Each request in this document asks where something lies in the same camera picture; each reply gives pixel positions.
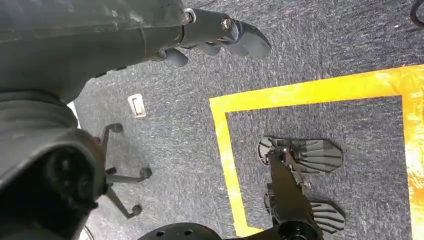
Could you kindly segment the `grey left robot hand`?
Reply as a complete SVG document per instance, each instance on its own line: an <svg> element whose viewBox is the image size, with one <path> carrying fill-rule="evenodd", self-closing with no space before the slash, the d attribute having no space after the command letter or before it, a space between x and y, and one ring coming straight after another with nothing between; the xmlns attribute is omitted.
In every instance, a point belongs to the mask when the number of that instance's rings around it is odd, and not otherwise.
<svg viewBox="0 0 424 240"><path fill-rule="evenodd" d="M181 49L264 58L268 39L225 13L180 0L3 0L0 3L0 237L76 240L97 200L139 176L106 168L111 123L95 137L78 127L69 103L94 78L146 61L182 67Z"/></svg>

